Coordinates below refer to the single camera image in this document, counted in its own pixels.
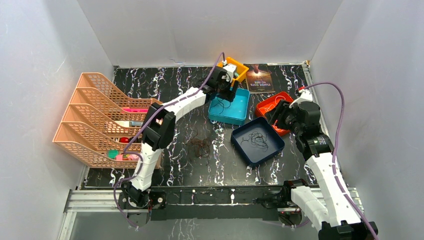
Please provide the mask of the orange square tray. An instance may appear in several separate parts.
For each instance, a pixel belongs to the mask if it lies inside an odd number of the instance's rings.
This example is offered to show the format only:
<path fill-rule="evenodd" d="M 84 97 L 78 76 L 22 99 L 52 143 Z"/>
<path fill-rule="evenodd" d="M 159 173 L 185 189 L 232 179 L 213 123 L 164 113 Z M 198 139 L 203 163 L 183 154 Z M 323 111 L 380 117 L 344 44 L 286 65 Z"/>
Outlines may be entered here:
<path fill-rule="evenodd" d="M 280 100 L 284 100 L 289 103 L 293 102 L 293 99 L 290 97 L 290 95 L 287 92 L 282 91 L 259 102 L 255 107 L 255 116 L 267 119 L 266 114 L 274 107 L 276 107 Z"/>

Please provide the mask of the cyan square tray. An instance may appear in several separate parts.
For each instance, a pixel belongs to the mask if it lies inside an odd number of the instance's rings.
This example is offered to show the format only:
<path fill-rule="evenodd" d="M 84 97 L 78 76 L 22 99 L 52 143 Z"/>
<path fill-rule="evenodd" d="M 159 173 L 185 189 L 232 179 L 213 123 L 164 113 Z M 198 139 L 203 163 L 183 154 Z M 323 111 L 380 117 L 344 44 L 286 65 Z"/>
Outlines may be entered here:
<path fill-rule="evenodd" d="M 239 88 L 233 102 L 215 97 L 208 109 L 208 118 L 211 121 L 242 126 L 247 117 L 250 92 Z"/>

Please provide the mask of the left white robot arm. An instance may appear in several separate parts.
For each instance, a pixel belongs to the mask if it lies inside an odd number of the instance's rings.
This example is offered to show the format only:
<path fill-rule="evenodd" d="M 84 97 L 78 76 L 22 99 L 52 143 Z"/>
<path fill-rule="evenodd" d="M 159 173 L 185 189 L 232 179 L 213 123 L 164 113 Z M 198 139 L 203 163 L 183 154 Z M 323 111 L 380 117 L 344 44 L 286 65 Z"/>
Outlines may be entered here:
<path fill-rule="evenodd" d="M 133 176 L 124 180 L 121 186 L 125 197 L 135 207 L 144 208 L 150 202 L 147 190 L 151 187 L 152 175 L 163 150 L 173 140 L 176 122 L 215 97 L 232 102 L 239 85 L 234 78 L 236 70 L 231 63 L 214 66 L 198 86 L 167 103 L 150 105 L 141 129 L 135 135 L 136 139 L 141 139 L 141 151 L 130 152 L 128 146 L 123 151 L 138 160 Z"/>

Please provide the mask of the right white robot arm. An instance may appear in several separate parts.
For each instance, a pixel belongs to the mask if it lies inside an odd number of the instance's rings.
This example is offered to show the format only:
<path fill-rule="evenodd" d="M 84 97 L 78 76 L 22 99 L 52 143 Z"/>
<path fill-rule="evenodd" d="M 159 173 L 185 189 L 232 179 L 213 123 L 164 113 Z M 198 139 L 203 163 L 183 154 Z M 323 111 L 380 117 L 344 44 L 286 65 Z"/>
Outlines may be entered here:
<path fill-rule="evenodd" d="M 354 203 L 336 163 L 336 149 L 320 125 L 321 110 L 312 101 L 281 100 L 269 123 L 295 135 L 296 146 L 312 170 L 323 201 L 302 180 L 284 182 L 282 202 L 301 208 L 320 240 L 376 240 L 378 228 Z"/>

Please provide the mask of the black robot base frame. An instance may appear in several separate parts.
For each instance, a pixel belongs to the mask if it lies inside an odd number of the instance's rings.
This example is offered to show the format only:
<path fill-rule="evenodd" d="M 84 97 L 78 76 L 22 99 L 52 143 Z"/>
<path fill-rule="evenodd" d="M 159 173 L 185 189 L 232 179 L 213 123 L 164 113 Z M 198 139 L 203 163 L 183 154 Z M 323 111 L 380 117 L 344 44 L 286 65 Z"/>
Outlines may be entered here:
<path fill-rule="evenodd" d="M 114 193 L 116 207 L 134 227 L 139 225 L 130 217 L 135 214 L 146 214 L 149 221 L 259 219 L 289 228 L 309 223 L 282 185 L 159 186 L 140 191 L 125 181 Z"/>

